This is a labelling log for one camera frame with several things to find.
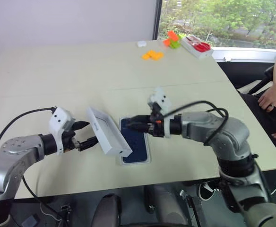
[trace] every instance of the green foliage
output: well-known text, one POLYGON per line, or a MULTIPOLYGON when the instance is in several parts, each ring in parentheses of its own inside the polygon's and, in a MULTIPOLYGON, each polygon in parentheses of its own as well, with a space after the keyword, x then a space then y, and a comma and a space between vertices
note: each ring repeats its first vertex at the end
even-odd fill
POLYGON ((195 34, 213 46, 276 48, 276 0, 164 0, 159 36, 195 34))

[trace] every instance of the white table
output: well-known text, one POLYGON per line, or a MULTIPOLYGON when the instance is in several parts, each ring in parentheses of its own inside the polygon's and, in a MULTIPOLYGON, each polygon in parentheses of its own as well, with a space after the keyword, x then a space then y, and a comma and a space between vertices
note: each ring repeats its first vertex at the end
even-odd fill
MULTIPOLYGON (((10 50, 0 57, 0 132, 15 116, 54 105, 86 120, 86 108, 108 113, 116 122, 124 116, 149 114, 147 98, 161 86, 173 107, 205 99, 225 107, 250 130, 248 142, 262 170, 276 169, 276 148, 212 58, 197 60, 183 48, 165 48, 159 41, 139 49, 135 43, 55 46, 10 50), (143 60, 149 50, 163 51, 159 61, 143 60)), ((206 110, 199 105, 187 111, 206 110)), ((15 136, 47 134, 50 112, 18 120, 1 142, 15 136)), ((90 126, 77 132, 78 140, 93 136, 90 126)), ((210 147, 184 140, 149 139, 150 164, 119 166, 97 144, 46 157, 30 167, 25 177, 38 196, 88 192, 154 183, 189 181, 218 176, 210 147)), ((31 197, 21 184, 16 198, 31 197)))

